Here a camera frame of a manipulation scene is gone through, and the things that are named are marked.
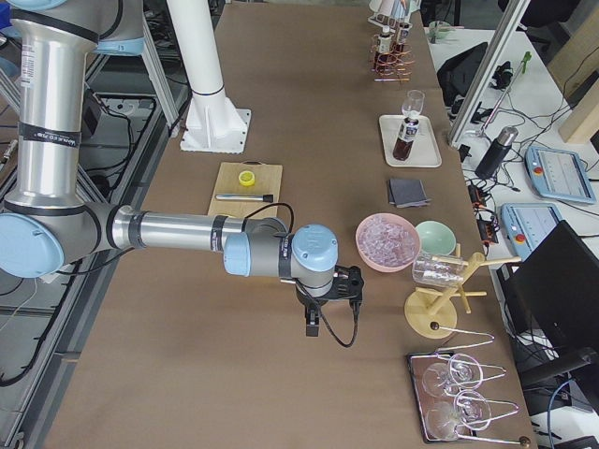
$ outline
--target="pen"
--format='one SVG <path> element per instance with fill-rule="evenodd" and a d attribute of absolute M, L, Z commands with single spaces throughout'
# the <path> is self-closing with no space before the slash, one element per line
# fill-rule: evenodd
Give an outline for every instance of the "pen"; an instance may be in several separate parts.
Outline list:
<path fill-rule="evenodd" d="M 271 203 L 274 201 L 274 195 L 218 194 L 214 197 L 221 201 L 259 201 L 263 203 Z"/>

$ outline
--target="wooden cutting board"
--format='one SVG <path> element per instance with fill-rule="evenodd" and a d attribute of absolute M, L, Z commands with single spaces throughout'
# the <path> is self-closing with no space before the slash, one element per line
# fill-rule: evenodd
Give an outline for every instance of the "wooden cutting board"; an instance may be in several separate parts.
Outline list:
<path fill-rule="evenodd" d="M 240 184 L 239 175 L 244 170 L 254 172 L 254 175 L 256 176 L 256 183 L 254 185 L 244 187 Z M 215 199 L 215 196 L 219 194 L 273 195 L 274 202 L 277 202 L 281 191 L 282 176 L 283 166 L 223 162 L 218 170 L 218 177 L 214 184 L 212 199 L 208 208 L 208 215 L 229 215 L 232 217 L 243 218 L 253 211 L 269 204 L 262 202 L 222 201 Z M 277 209 L 277 207 L 269 208 L 258 213 L 253 218 L 276 216 Z"/>

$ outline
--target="blue cable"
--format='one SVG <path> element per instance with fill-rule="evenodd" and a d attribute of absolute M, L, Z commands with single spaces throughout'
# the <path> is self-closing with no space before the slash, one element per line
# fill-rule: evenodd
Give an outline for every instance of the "blue cable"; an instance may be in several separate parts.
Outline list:
<path fill-rule="evenodd" d="M 563 384 L 558 386 L 555 389 L 555 391 L 553 392 L 553 394 L 551 395 L 551 399 L 549 400 L 549 406 L 547 409 L 547 433 L 549 434 L 549 444 L 551 445 L 551 449 L 555 449 L 555 446 L 553 445 L 553 434 L 551 433 L 551 407 L 553 407 L 553 401 L 555 400 L 555 397 L 558 396 L 558 393 L 560 391 L 562 391 L 562 388 L 564 388 L 566 385 L 570 384 L 571 382 L 572 382 L 572 379 L 568 379 Z"/>

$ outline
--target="yellow bottle cap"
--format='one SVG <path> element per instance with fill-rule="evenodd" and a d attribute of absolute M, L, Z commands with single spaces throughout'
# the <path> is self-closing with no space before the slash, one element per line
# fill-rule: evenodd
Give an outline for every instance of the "yellow bottle cap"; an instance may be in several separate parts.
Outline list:
<path fill-rule="evenodd" d="M 240 184 L 244 187 L 249 187 L 256 183 L 256 176 L 253 171 L 244 170 L 240 173 Z"/>

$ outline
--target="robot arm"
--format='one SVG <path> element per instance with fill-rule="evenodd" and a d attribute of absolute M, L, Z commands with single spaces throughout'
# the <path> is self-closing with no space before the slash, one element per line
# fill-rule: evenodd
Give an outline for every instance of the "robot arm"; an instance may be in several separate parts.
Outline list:
<path fill-rule="evenodd" d="M 108 249 L 217 251 L 231 274 L 293 280 L 309 335 L 317 333 L 320 305 L 327 300 L 351 298 L 356 313 L 359 268 L 336 266 L 336 238 L 322 225 L 291 236 L 273 218 L 172 215 L 81 201 L 76 180 L 85 58 L 98 50 L 142 51 L 141 1 L 10 3 L 19 8 L 12 21 L 22 34 L 22 106 L 17 185 L 0 213 L 1 269 L 34 278 Z"/>

